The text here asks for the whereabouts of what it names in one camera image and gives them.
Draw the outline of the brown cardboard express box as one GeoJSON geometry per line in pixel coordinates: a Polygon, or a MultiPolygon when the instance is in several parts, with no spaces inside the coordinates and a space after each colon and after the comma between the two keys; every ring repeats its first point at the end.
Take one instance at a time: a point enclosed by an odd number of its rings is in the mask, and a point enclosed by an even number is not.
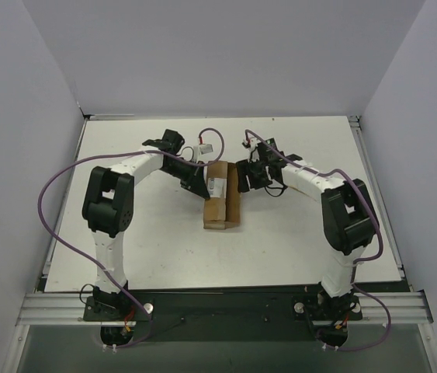
{"type": "Polygon", "coordinates": [[[211,165],[206,173],[206,187],[210,198],[204,201],[203,228],[237,228],[241,223],[241,195],[236,165],[225,161],[211,165]]]}

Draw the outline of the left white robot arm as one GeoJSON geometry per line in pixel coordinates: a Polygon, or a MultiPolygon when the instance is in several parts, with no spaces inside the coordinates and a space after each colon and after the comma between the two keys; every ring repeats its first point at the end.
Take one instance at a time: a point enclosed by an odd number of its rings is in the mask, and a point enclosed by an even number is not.
{"type": "Polygon", "coordinates": [[[123,293],[128,280],[123,269],[123,236],[134,217],[135,186],[161,170],[180,180],[182,189],[210,198],[203,167],[178,156],[185,143],[177,131],[165,130],[161,139],[147,140],[140,153],[110,166],[96,166],[90,174],[82,206],[101,263],[93,289],[95,302],[111,319],[122,319],[131,300],[123,293]]]}

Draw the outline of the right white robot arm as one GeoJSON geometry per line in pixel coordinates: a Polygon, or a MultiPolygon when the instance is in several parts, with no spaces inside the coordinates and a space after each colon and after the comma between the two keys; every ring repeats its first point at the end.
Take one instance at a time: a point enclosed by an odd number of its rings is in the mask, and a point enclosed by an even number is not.
{"type": "Polygon", "coordinates": [[[349,294],[360,264],[383,255],[383,235],[366,184],[351,179],[341,169],[323,173],[302,157],[285,155],[274,139],[264,140],[246,130],[242,142],[249,156],[236,163],[238,191],[269,189],[296,190],[321,205],[324,237],[331,247],[328,268],[321,286],[330,298],[349,294]]]}

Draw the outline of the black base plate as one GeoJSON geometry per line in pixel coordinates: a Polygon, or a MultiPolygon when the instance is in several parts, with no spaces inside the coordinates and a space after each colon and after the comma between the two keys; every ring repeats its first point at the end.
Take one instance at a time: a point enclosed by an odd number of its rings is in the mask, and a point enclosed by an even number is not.
{"type": "Polygon", "coordinates": [[[319,284],[242,288],[132,290],[83,299],[86,322],[100,323],[108,347],[143,342],[312,341],[325,331],[345,342],[362,320],[358,297],[330,298],[319,284]]]}

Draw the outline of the aluminium frame rail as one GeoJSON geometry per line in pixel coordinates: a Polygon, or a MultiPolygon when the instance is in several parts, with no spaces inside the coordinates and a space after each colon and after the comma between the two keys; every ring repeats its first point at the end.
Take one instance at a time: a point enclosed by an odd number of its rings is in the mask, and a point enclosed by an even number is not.
{"type": "MultiPolygon", "coordinates": [[[[430,324],[433,322],[423,292],[373,292],[388,308],[393,324],[430,324]]],[[[383,306],[369,297],[360,298],[362,322],[381,324],[386,321],[383,306]]],[[[76,294],[27,294],[19,311],[17,326],[80,326],[85,306],[76,294]]]]}

